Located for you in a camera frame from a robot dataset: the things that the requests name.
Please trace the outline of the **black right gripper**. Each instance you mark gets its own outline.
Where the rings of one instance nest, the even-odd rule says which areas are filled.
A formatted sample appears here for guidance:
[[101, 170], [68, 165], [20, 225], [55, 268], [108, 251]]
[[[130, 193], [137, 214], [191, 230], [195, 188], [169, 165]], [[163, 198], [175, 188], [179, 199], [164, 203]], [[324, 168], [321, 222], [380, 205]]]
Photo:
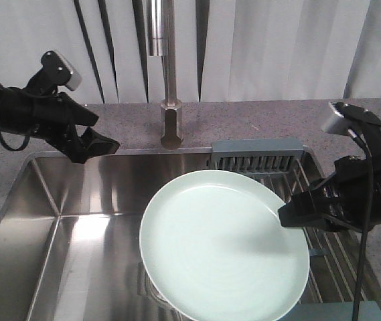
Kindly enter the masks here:
[[362, 134], [370, 154], [360, 160], [336, 160], [330, 177], [293, 195], [278, 210], [283, 227], [327, 228], [329, 217], [336, 225], [361, 230], [368, 204], [369, 227], [381, 224], [381, 126], [363, 124]]

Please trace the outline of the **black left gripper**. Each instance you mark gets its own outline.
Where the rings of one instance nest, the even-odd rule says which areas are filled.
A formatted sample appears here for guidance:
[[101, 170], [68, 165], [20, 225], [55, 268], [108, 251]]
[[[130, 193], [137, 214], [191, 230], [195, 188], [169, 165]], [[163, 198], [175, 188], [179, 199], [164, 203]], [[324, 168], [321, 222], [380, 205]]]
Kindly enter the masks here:
[[5, 131], [24, 136], [21, 146], [6, 150], [25, 149], [31, 137], [45, 140], [66, 155], [73, 163], [85, 163], [89, 158], [114, 154], [120, 143], [105, 137], [91, 127], [82, 136], [76, 126], [94, 126], [98, 115], [75, 102], [67, 93], [36, 96], [17, 87], [5, 89]]

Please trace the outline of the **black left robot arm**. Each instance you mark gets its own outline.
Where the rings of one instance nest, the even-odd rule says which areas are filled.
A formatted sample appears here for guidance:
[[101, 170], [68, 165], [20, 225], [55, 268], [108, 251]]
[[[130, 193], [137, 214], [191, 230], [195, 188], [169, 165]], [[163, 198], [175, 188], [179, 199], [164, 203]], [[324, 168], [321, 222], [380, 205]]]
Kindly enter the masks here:
[[0, 145], [8, 151], [22, 151], [31, 138], [37, 138], [73, 163], [114, 154], [119, 142], [93, 130], [97, 121], [95, 113], [64, 92], [36, 96], [0, 84]]

